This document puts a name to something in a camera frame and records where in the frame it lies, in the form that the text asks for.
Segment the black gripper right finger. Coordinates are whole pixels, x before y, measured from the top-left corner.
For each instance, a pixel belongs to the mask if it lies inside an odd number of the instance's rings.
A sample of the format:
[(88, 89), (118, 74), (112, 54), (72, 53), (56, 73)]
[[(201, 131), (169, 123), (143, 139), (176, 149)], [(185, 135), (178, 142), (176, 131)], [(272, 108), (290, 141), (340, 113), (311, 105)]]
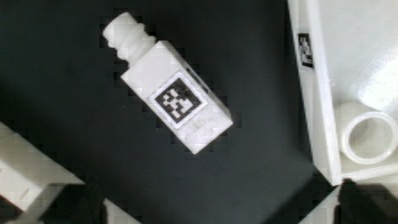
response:
[(398, 224), (398, 198), (383, 184), (343, 181), (335, 224)]

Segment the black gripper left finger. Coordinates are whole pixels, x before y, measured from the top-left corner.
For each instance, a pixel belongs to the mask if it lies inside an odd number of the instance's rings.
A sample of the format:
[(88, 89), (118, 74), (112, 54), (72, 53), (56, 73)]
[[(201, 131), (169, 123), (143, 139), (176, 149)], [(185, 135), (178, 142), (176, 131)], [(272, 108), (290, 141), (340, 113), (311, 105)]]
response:
[(95, 184), (68, 184), (40, 217), (45, 224), (109, 224), (102, 189)]

